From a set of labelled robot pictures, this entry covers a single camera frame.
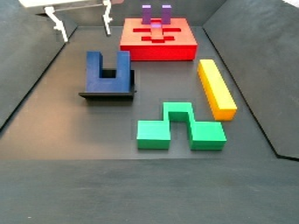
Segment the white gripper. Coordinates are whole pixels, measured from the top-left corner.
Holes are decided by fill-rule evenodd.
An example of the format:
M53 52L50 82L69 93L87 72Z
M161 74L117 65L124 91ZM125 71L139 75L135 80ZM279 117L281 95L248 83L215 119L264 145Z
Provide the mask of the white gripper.
M18 0L18 2L25 8L46 6L44 8L45 14L50 18L52 22L54 23L53 29L60 31L64 42L68 42L65 27L64 27L64 23L58 20L58 18L54 15L54 9L52 6L57 6L57 5L87 6L87 5L101 4L101 0ZM109 22L112 21L112 17L109 16L111 7L112 7L111 0L103 0L103 5L105 6L103 21L105 26L105 33L107 33L107 36L109 36L111 35Z

